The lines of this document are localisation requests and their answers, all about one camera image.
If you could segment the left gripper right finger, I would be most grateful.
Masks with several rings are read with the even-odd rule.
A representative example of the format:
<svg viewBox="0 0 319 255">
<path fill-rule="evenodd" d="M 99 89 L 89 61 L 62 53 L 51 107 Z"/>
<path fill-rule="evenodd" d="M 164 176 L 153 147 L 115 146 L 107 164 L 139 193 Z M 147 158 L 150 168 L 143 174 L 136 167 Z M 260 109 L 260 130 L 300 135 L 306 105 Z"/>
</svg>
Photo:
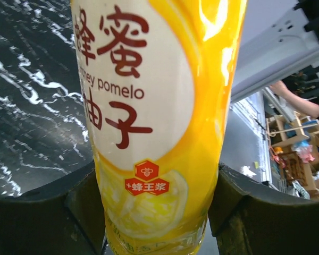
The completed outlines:
<svg viewBox="0 0 319 255">
<path fill-rule="evenodd" d="M 208 216 L 220 254 L 319 254 L 319 200 L 276 191 L 224 164 Z"/>
</svg>

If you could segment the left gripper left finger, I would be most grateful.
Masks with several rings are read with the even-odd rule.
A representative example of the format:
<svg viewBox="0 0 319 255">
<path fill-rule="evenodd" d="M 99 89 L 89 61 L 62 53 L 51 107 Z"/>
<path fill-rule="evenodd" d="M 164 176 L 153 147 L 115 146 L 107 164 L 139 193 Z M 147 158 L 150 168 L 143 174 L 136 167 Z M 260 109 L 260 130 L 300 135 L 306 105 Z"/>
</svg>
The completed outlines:
<svg viewBox="0 0 319 255">
<path fill-rule="evenodd" d="M 0 254 L 102 254 L 94 163 L 19 197 L 0 196 Z"/>
</svg>

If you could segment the yellow juice bottle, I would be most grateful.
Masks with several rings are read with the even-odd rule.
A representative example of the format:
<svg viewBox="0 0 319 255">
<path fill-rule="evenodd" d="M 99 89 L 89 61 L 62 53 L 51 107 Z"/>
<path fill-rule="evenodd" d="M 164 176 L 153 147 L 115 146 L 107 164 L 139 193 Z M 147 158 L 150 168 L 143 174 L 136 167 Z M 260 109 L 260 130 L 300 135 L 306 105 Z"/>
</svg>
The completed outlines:
<svg viewBox="0 0 319 255">
<path fill-rule="evenodd" d="M 195 254 L 223 146 L 246 1 L 72 1 L 114 254 Z"/>
</svg>

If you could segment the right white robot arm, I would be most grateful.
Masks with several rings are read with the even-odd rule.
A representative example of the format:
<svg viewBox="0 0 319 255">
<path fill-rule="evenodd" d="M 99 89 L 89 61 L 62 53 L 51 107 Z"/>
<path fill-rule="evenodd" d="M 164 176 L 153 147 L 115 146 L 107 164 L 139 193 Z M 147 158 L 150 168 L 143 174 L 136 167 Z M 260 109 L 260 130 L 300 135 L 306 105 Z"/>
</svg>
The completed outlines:
<svg viewBox="0 0 319 255">
<path fill-rule="evenodd" d="M 249 1 L 231 102 L 319 60 L 319 1 Z"/>
</svg>

